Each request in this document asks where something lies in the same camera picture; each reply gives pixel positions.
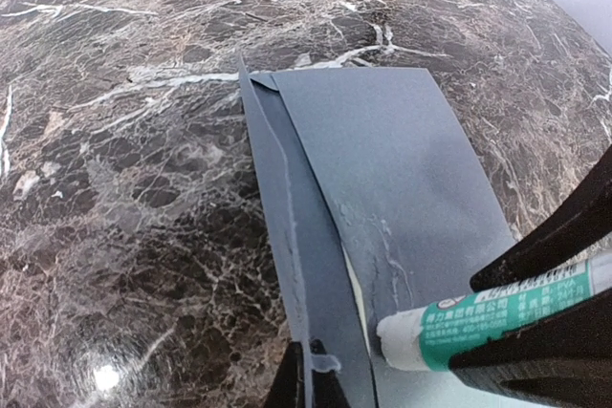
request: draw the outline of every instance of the green label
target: green label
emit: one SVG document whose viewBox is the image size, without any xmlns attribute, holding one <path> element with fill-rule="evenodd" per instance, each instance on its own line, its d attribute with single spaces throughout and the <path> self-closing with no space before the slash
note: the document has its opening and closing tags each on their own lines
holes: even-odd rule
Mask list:
<svg viewBox="0 0 612 408">
<path fill-rule="evenodd" d="M 541 276 L 429 305 L 423 314 L 421 354 L 435 372 L 455 355 L 499 339 L 592 296 L 586 262 Z"/>
</svg>

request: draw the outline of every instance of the marble surface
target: marble surface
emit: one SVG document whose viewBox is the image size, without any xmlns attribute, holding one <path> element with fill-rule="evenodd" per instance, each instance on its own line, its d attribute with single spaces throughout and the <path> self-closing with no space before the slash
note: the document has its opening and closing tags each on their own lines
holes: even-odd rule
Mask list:
<svg viewBox="0 0 612 408">
<path fill-rule="evenodd" d="M 288 332 L 237 50 L 428 68 L 517 237 L 612 141 L 610 57 L 550 0 L 0 0 L 0 44 L 1 407 L 261 403 Z"/>
</svg>

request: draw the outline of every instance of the glue tube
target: glue tube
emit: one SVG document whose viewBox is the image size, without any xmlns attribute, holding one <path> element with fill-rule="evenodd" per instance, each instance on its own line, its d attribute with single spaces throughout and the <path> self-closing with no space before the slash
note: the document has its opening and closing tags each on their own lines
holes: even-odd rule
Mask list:
<svg viewBox="0 0 612 408">
<path fill-rule="evenodd" d="M 398 312 L 377 328 L 382 354 L 404 371 L 448 370 L 455 354 L 570 308 L 612 287 L 612 252 L 540 276 Z"/>
</svg>

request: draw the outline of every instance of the blue-gray paper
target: blue-gray paper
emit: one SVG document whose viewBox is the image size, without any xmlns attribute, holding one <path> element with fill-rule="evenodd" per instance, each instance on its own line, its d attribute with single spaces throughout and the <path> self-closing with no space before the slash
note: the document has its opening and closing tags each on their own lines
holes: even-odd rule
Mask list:
<svg viewBox="0 0 612 408">
<path fill-rule="evenodd" d="M 525 406 L 452 374 L 393 370 L 375 336 L 389 314 L 470 291 L 470 276 L 514 243 L 429 72 L 241 69 L 241 87 L 292 336 L 320 339 L 338 360 L 351 407 Z"/>
</svg>

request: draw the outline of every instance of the dark brown marble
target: dark brown marble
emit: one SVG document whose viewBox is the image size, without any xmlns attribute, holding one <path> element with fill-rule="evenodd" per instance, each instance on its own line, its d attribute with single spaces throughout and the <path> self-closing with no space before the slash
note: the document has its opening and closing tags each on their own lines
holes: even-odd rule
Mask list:
<svg viewBox="0 0 612 408">
<path fill-rule="evenodd" d="M 516 235 L 612 141 L 550 0 L 0 0 L 0 44 L 1 407 L 260 404 L 288 333 L 238 50 L 430 69 Z"/>
</svg>

